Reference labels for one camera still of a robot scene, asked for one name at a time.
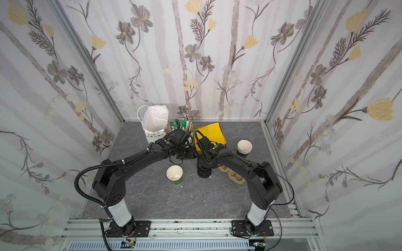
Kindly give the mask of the green paper cup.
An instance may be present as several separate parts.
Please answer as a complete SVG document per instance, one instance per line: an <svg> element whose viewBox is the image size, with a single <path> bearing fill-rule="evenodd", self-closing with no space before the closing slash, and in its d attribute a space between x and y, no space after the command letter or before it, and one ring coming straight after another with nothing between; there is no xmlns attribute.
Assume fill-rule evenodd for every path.
<svg viewBox="0 0 402 251"><path fill-rule="evenodd" d="M166 171L167 178L174 185L180 185L183 181L183 169L179 165L172 165Z"/></svg>

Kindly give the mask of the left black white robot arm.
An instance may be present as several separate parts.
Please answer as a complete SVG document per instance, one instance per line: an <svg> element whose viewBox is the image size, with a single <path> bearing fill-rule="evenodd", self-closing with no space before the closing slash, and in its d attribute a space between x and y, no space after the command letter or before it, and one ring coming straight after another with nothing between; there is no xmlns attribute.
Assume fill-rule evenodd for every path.
<svg viewBox="0 0 402 251"><path fill-rule="evenodd" d="M192 160L198 153L194 146L170 140L157 140L148 148L120 161L105 160L101 165L88 167L77 174L74 188L79 195L99 204L112 221L112 229L121 237L129 237L137 230L135 219L125 202L126 181L144 168L175 156L179 160ZM79 185L80 178L91 170L98 170L93 190L94 198L86 194Z"/></svg>

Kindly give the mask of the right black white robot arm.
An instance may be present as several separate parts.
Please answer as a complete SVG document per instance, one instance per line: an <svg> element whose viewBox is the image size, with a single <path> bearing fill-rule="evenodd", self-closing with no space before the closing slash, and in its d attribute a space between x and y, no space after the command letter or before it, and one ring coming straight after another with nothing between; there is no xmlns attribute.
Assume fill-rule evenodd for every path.
<svg viewBox="0 0 402 251"><path fill-rule="evenodd" d="M252 205L245 217L245 228L249 236L259 234L268 212L278 205L276 201L283 192L280 179L284 177L274 172L269 163L247 160L221 144L197 156L201 178L209 177L211 170L220 166L228 167L246 181Z"/></svg>

